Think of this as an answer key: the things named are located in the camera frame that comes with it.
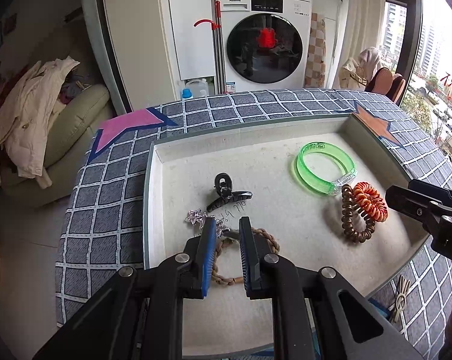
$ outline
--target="bolt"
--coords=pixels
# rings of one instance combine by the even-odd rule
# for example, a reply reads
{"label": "bolt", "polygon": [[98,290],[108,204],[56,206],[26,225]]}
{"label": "bolt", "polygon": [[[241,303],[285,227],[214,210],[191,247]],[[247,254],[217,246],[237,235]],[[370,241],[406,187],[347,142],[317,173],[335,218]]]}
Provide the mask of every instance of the bolt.
{"label": "bolt", "polygon": [[189,261],[189,255],[187,253],[178,253],[174,259],[178,263],[186,263]]}
{"label": "bolt", "polygon": [[133,269],[130,266],[124,266],[118,271],[118,273],[122,278],[129,278],[133,274]]}
{"label": "bolt", "polygon": [[264,261],[270,264],[276,264],[279,261],[279,257],[274,253],[268,253],[265,255]]}
{"label": "bolt", "polygon": [[327,279],[332,279],[336,276],[336,271],[327,266],[326,268],[321,269],[321,274]]}

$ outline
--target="black hair claw clip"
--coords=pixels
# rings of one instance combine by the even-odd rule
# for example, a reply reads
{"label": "black hair claw clip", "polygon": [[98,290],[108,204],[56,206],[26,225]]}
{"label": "black hair claw clip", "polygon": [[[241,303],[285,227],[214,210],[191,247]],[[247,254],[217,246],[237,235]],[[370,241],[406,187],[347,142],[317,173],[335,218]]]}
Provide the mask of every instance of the black hair claw clip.
{"label": "black hair claw clip", "polygon": [[227,173],[220,173],[216,176],[215,188],[219,198],[206,207],[207,212],[220,208],[229,202],[238,202],[239,200],[247,200],[253,197],[252,192],[233,191],[233,182]]}

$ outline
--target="tablecloth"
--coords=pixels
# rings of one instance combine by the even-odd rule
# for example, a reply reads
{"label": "tablecloth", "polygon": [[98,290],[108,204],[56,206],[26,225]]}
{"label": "tablecloth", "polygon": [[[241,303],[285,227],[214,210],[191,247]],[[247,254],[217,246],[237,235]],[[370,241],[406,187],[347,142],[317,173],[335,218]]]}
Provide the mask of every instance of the tablecloth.
{"label": "tablecloth", "polygon": [[[155,107],[155,114],[167,116],[167,123],[127,129],[99,155],[93,139],[71,194],[58,249],[58,326],[117,269],[143,267],[143,185],[153,140],[250,121],[350,113],[358,106],[390,122],[389,131],[401,144],[380,139],[412,178],[452,189],[452,166],[429,136],[388,98],[372,93],[278,90],[181,100]],[[401,272],[412,285],[396,325],[425,359],[436,358],[443,345],[452,303],[452,262],[430,244],[431,239]],[[397,277],[373,298],[392,309],[396,284]]]}

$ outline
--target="washing machine door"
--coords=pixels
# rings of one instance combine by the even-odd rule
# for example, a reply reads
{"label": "washing machine door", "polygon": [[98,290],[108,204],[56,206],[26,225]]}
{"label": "washing machine door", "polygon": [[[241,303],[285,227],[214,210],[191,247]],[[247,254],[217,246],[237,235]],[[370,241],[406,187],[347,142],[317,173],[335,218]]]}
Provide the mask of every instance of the washing machine door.
{"label": "washing machine door", "polygon": [[240,21],[226,44],[229,63],[245,79],[272,84],[291,75],[300,64],[303,44],[296,28],[272,13]]}

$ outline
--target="sofa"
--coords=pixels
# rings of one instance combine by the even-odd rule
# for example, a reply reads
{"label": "sofa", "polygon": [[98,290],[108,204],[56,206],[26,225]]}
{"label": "sofa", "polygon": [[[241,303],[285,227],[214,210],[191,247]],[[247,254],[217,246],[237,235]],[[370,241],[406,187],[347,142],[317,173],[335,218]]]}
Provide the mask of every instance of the sofa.
{"label": "sofa", "polygon": [[116,116],[89,43],[84,19],[57,28],[33,50],[30,66],[67,56],[79,61],[76,74],[91,86],[79,93],[58,115],[48,133],[44,167],[52,186],[41,189],[35,179],[21,178],[14,168],[2,166],[4,193],[30,207],[40,207],[71,194],[85,152],[100,124]]}

